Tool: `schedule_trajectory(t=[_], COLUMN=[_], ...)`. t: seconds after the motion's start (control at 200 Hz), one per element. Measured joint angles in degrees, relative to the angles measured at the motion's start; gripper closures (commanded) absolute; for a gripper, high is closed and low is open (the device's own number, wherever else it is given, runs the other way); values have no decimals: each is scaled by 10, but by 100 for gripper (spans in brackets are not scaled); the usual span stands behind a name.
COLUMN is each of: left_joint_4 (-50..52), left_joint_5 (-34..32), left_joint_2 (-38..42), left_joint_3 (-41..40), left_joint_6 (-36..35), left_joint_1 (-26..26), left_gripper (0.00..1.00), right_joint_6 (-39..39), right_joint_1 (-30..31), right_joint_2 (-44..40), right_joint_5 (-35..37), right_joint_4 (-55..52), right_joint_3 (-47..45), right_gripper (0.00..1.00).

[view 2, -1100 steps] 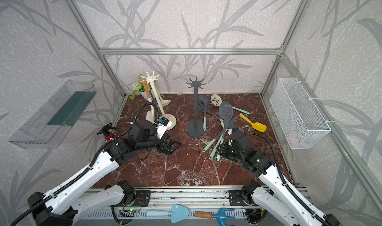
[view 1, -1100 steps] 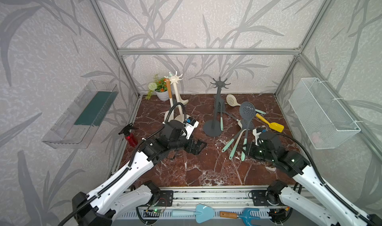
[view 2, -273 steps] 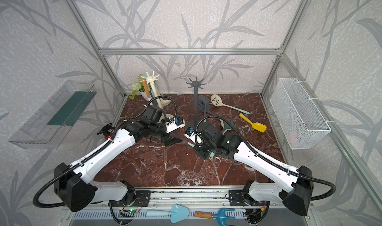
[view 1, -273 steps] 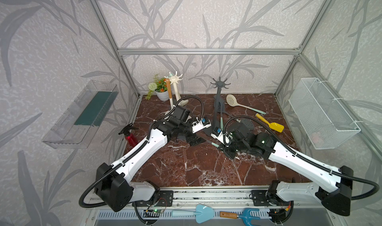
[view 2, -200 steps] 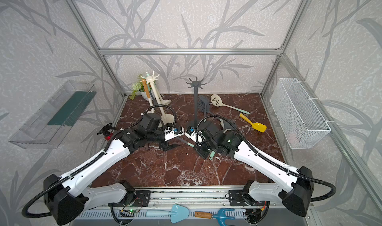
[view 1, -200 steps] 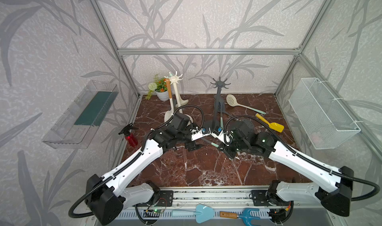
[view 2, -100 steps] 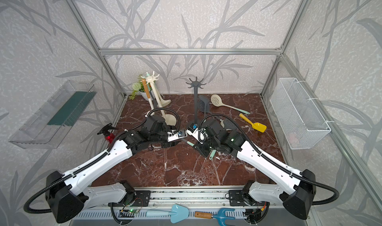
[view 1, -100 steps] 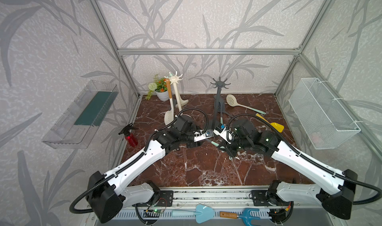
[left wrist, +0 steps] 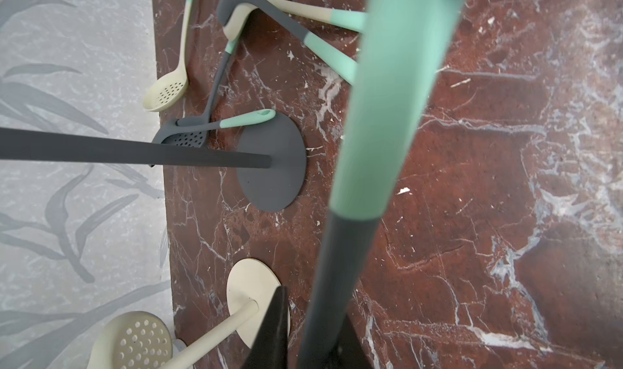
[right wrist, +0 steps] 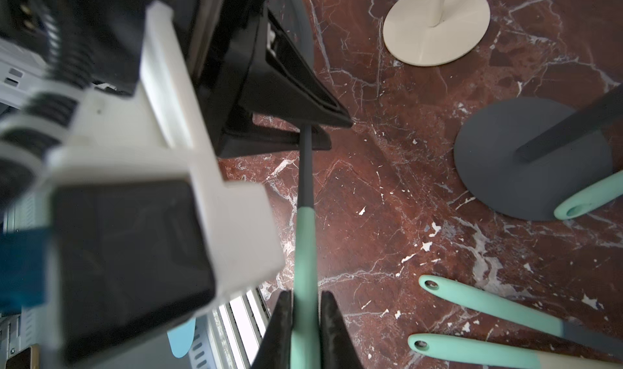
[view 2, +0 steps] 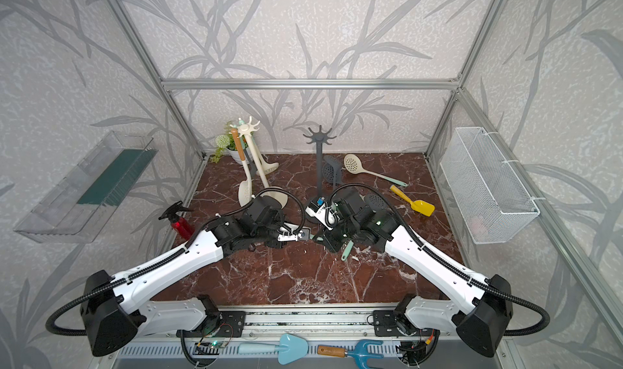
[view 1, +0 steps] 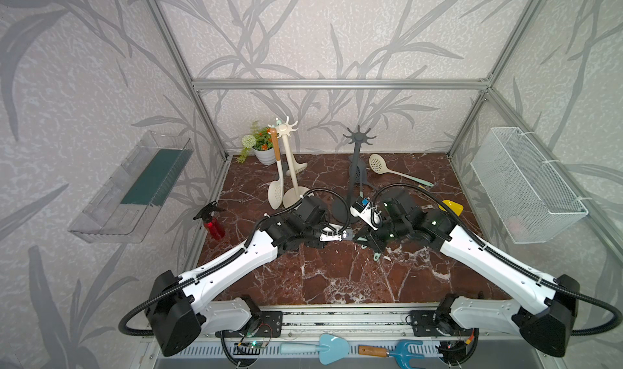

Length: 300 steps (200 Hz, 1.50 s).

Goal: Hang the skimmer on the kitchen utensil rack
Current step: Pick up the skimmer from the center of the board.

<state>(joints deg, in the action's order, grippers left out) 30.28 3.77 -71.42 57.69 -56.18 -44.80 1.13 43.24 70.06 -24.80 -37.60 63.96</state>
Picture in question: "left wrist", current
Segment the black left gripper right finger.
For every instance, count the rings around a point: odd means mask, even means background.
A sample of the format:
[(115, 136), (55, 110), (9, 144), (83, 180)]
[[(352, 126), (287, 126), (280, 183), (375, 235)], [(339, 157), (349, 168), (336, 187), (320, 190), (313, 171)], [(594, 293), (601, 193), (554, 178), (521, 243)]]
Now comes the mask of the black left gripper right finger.
[(344, 319), (340, 331), (335, 355), (335, 367), (344, 369), (372, 369), (360, 340), (356, 334), (355, 327), (350, 318)]

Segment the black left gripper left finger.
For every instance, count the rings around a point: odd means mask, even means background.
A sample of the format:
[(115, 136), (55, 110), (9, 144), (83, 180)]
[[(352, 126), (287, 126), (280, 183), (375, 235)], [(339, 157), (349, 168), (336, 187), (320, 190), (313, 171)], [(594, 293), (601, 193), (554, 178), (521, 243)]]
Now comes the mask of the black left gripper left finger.
[(288, 289), (277, 287), (242, 368), (287, 368), (288, 304)]

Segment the cream skimmer Royalstar mint handle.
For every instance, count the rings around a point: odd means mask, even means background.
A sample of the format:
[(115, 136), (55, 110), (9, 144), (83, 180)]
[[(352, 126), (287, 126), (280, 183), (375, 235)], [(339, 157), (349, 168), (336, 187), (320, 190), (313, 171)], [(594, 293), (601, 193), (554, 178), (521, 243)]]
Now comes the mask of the cream skimmer Royalstar mint handle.
[(103, 328), (87, 368), (159, 368), (172, 357), (172, 337), (165, 323), (152, 313), (134, 311), (118, 315)]

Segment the grey slotted spatula mint handle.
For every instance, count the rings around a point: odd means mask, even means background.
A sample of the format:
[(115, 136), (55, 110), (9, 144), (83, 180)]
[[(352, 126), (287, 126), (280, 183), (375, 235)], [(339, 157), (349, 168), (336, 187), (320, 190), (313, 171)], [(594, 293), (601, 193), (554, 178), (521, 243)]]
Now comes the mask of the grey slotted spatula mint handle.
[(225, 118), (218, 122), (201, 120), (199, 125), (193, 126), (180, 126), (177, 124), (178, 121), (174, 119), (161, 127), (152, 142), (189, 148), (202, 148), (211, 130), (253, 126), (272, 120), (276, 114), (277, 112), (274, 109), (260, 109), (235, 117)]

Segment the large grey skimmer mint handle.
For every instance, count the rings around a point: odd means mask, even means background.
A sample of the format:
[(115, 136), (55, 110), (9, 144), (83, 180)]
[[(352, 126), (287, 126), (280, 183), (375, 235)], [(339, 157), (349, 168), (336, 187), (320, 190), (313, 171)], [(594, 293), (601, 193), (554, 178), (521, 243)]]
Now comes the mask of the large grey skimmer mint handle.
[(309, 31), (298, 21), (294, 20), (291, 14), (280, 11), (267, 0), (220, 0), (216, 10), (219, 23), (221, 25), (227, 23), (232, 18), (235, 8), (243, 3), (253, 4), (256, 6), (256, 9), (264, 12), (289, 31), (290, 34), (300, 39), (308, 49), (347, 81), (347, 83), (352, 84), (355, 82), (357, 68), (357, 62), (355, 60)]

